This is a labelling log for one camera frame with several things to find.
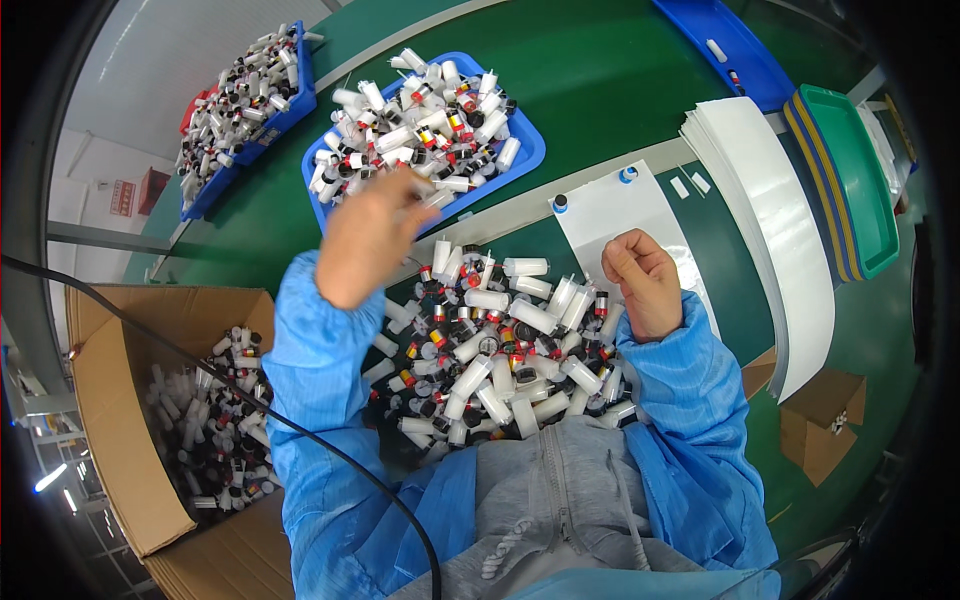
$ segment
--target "red sign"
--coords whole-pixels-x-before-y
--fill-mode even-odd
[[[133,215],[133,192],[136,184],[117,180],[113,184],[113,198],[110,200],[110,214],[129,217]]]

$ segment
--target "blue plastic tray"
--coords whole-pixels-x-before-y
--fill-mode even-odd
[[[429,60],[428,62],[443,62],[444,60],[453,60],[456,62],[457,69],[463,75],[482,75],[486,72],[476,60],[463,52],[447,52],[446,54],[441,54],[438,57]],[[394,91],[402,84],[403,80],[398,79],[394,83],[381,88],[380,91],[383,93],[384,98],[392,98],[394,96]],[[514,164],[511,169],[502,175],[498,175],[496,178],[488,181],[487,183],[484,183],[472,192],[461,194],[456,200],[441,210],[441,219],[446,219],[452,215],[455,215],[457,212],[463,210],[467,206],[470,206],[487,194],[500,189],[521,175],[525,175],[534,170],[540,163],[543,162],[543,157],[546,156],[546,143],[543,141],[543,136],[540,135],[540,132],[534,128],[533,124],[530,122],[530,119],[523,114],[523,111],[518,108],[508,119],[507,125],[510,127],[510,135],[520,141],[520,149],[516,153],[516,158],[514,159]],[[331,127],[329,131],[336,131],[336,127]],[[304,185],[310,185],[310,180],[313,178],[313,171],[315,168],[313,164],[313,157],[321,148],[327,148],[326,144],[324,144],[324,137],[322,135],[310,146],[310,148],[307,149],[306,154],[303,155],[303,161],[300,165],[300,168],[303,172]],[[326,235],[326,219],[328,218],[330,211],[333,210],[335,204],[320,204],[317,202],[317,195],[315,193],[309,189],[307,190],[307,193],[310,195],[310,204],[313,206],[313,211],[317,215],[317,223],[320,224],[320,231]]]
[[[213,178],[206,184],[204,190],[190,205],[189,210],[183,210],[183,198],[180,198],[180,220],[201,219],[213,202],[220,196],[227,186],[240,175],[244,166],[253,164],[253,161],[267,150],[274,140],[290,130],[299,120],[317,107],[317,92],[313,81],[313,55],[305,39],[303,39],[303,21],[294,23],[297,28],[297,70],[300,75],[300,90],[289,98],[290,110],[278,112],[263,123],[262,134],[256,140],[244,143],[243,152],[233,157],[233,166],[222,168],[213,174]]]
[[[256,139],[247,141],[243,152],[233,157],[237,163],[250,166],[258,156],[262,155],[271,144],[281,135],[287,133],[306,115],[317,107],[317,90],[313,81],[313,55],[310,54],[309,43],[303,39],[303,21],[294,23],[297,28],[297,70],[300,75],[300,89],[291,96],[290,110],[278,112],[263,123],[260,134]]]
[[[236,164],[236,162],[234,162],[233,166],[229,169],[221,167],[213,174],[210,181],[206,183],[204,189],[197,194],[197,198],[194,199],[188,210],[183,210],[183,196],[180,196],[180,220],[202,219],[206,210],[213,204],[213,201],[227,189],[227,186],[230,185],[233,180],[240,176],[241,169],[243,169],[243,167]]]
[[[720,0],[653,0],[667,18],[684,32],[733,93],[736,85],[727,73],[736,71],[740,85],[760,110],[783,110],[797,89],[783,68],[735,14]],[[707,48],[712,39],[727,55],[720,62]]]

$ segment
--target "cardboard box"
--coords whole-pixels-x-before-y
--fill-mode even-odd
[[[773,347],[750,361],[750,364],[740,370],[743,376],[743,394],[749,400],[763,386],[770,383],[777,366],[777,348]]]
[[[187,286],[96,287],[131,316],[206,357],[224,330],[243,324],[274,340],[274,303],[263,290]],[[77,404],[110,506],[137,558],[169,598],[293,598],[290,545],[277,491],[197,534],[157,455],[140,407],[151,365],[182,365],[169,351],[67,288]]]
[[[847,423],[863,424],[867,378],[823,368],[780,405],[780,451],[803,468],[819,486],[840,464],[856,442],[856,434],[843,427],[839,435],[830,424],[847,411]]]

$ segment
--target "green plastic tray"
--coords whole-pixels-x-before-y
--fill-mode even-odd
[[[900,240],[887,182],[856,108],[844,94],[803,84],[784,109],[818,180],[841,277],[872,278],[900,254]]]

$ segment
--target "black cable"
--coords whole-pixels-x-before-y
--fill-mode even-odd
[[[86,283],[80,281],[79,279],[76,279],[69,275],[65,275],[58,271],[51,271],[50,269],[38,267],[37,265],[32,265],[30,263],[23,262],[22,260],[17,260],[16,258],[11,258],[6,254],[3,254],[2,258],[3,258],[4,266],[10,267],[15,271],[19,271],[20,273],[25,273],[30,276],[49,279],[51,281],[58,281],[60,283],[63,283],[64,285],[69,285],[70,287],[76,288],[77,290],[83,292],[84,294],[87,294],[88,296],[96,300],[97,303],[99,303],[101,306],[106,308],[106,310],[108,310],[118,319],[130,325],[131,327],[133,327],[140,333],[144,334],[148,338],[154,340],[161,346],[171,350],[186,362],[196,365],[198,369],[202,369],[210,373],[215,378],[220,379],[221,381],[225,379],[222,373],[217,372],[215,369],[207,365],[206,362],[200,360],[199,358],[194,357],[194,355],[191,354],[190,352],[187,352],[186,350],[177,346],[170,340],[167,340],[160,334],[150,329],[148,326],[142,324],[138,320],[134,319],[133,317],[125,313],[124,311],[120,310],[119,308],[114,306],[109,300],[104,298],[99,292],[94,290],[92,287],[90,287]],[[315,433],[306,430],[300,425],[297,425],[293,421],[282,416],[280,413],[272,410],[270,406],[261,402],[260,400],[248,394],[247,392],[244,392],[240,388],[240,386],[233,383],[229,379],[226,381],[226,384],[227,384],[227,387],[229,387],[234,394],[237,394],[244,401],[252,404],[260,412],[270,415],[271,417],[280,421],[284,425],[290,427],[294,431],[301,433],[303,436],[309,438],[310,440],[313,440],[317,444],[323,446],[330,452],[333,452],[340,458],[347,461],[348,465],[360,471],[361,475],[363,475],[368,480],[370,480],[371,483],[373,483],[381,492],[385,493],[387,497],[390,498],[390,501],[393,502],[396,505],[396,507],[400,509],[403,515],[407,517],[407,520],[410,521],[410,524],[414,526],[414,529],[417,530],[417,535],[420,536],[420,541],[423,542],[423,548],[424,550],[426,550],[426,558],[430,562],[430,576],[432,581],[431,597],[433,598],[433,600],[440,600],[441,598],[440,560],[437,558],[437,551],[433,548],[433,543],[431,543],[430,538],[426,535],[426,531],[424,531],[423,526],[420,525],[420,522],[417,520],[417,517],[414,516],[413,512],[409,508],[407,508],[407,506],[403,503],[403,501],[400,500],[400,498],[397,497],[397,495],[393,493],[393,491],[391,491],[391,489],[388,488],[386,484],[384,484],[379,479],[377,479],[376,475],[369,472],[363,465],[361,465],[360,463],[350,458],[346,454],[346,452],[344,452],[337,446],[331,444],[330,442],[327,442],[326,440],[316,435]]]

